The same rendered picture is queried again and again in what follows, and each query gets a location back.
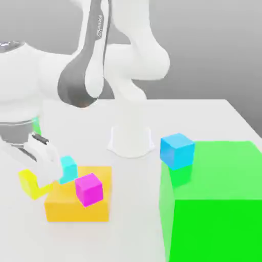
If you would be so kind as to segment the large orange box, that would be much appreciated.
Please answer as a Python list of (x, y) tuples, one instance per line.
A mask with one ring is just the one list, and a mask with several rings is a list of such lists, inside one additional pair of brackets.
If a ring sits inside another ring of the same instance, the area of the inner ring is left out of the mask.
[(109, 221), (112, 168), (110, 166), (79, 166), (78, 178), (94, 173), (103, 185), (103, 200), (84, 207), (79, 201), (75, 180), (60, 185), (54, 183), (53, 190), (45, 200), (48, 222), (107, 222)]

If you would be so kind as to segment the small magenta cube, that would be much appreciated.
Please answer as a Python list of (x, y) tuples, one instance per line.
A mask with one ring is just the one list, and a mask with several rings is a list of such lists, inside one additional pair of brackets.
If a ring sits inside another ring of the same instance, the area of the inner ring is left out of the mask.
[(75, 180), (76, 195), (84, 207), (103, 200), (102, 182), (94, 173), (87, 174)]

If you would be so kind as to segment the large green box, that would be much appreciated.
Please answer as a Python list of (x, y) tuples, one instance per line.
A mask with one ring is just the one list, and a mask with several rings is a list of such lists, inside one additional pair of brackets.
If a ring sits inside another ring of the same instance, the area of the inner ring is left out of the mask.
[(194, 162), (161, 165), (165, 262), (262, 262), (262, 152), (249, 141), (200, 141)]

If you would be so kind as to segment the small green cube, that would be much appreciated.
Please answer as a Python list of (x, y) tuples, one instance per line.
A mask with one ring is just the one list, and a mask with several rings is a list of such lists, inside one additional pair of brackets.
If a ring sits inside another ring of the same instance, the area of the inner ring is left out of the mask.
[(38, 116), (33, 118), (33, 120), (32, 120), (32, 128), (33, 128), (33, 131), (36, 134), (41, 135), (41, 128), (40, 128), (40, 123), (39, 123), (39, 117)]

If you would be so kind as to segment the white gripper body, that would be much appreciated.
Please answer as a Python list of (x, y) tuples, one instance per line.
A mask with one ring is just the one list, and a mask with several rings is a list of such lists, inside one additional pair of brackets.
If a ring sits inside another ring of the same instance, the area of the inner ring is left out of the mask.
[(39, 187), (47, 186), (62, 177), (62, 167), (56, 147), (37, 139), (24, 144), (9, 144), (11, 156), (36, 175)]

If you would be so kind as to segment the small cyan cube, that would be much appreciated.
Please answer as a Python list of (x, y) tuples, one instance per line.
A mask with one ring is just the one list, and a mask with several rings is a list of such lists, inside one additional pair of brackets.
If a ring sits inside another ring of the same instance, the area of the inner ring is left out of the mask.
[(62, 177), (59, 179), (60, 185), (66, 184), (78, 178), (77, 164), (71, 156), (61, 158)]

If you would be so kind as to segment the small yellow cube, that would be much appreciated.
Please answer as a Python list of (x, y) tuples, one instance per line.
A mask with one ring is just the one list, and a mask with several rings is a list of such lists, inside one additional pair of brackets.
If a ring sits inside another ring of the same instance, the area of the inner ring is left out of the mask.
[(53, 184), (39, 187), (37, 177), (29, 169), (24, 169), (18, 173), (22, 190), (33, 200), (36, 200), (53, 190)]

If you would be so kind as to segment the small blue cube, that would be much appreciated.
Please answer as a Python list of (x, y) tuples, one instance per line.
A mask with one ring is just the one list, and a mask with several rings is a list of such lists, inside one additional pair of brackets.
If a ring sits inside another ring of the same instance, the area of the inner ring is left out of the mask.
[(177, 170), (193, 164), (195, 143), (181, 133), (166, 136), (160, 141), (160, 159)]

